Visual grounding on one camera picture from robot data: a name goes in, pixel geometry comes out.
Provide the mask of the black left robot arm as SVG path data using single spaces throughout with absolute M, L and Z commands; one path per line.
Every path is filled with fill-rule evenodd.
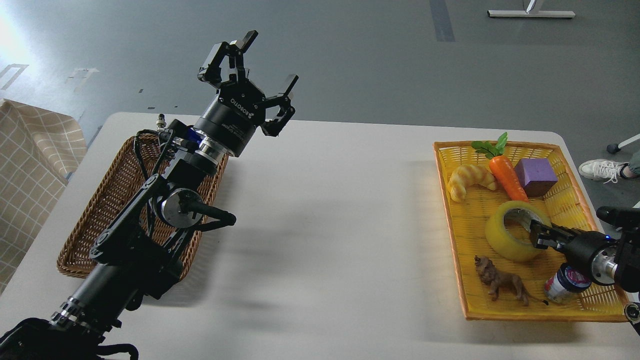
M 28 317 L 2 336 L 3 360 L 139 358 L 130 343 L 105 345 L 105 333 L 122 325 L 124 310 L 137 310 L 145 296 L 159 299 L 180 280 L 180 257 L 197 231 L 236 223 L 230 212 L 208 205 L 199 186 L 224 160 L 239 157 L 257 129 L 276 137 L 295 113 L 290 93 L 297 75 L 274 96 L 248 78 L 243 57 L 257 36 L 249 30 L 211 49 L 198 72 L 216 89 L 210 105 L 194 125 L 158 122 L 158 160 L 150 172 L 142 169 L 144 183 L 95 240 L 89 257 L 96 266 L 51 319 Z

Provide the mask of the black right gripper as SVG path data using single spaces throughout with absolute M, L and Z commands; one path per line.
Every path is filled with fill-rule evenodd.
M 617 240 L 598 231 L 530 222 L 530 242 L 536 249 L 564 251 L 571 267 L 593 283 L 614 283 L 617 264 Z

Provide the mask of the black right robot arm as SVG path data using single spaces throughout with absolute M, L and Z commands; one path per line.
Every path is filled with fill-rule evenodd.
M 570 267 L 600 286 L 617 285 L 629 293 L 640 289 L 640 210 L 635 207 L 601 206 L 596 216 L 621 230 L 618 239 L 598 231 L 546 225 L 530 221 L 534 248 L 562 253 Z

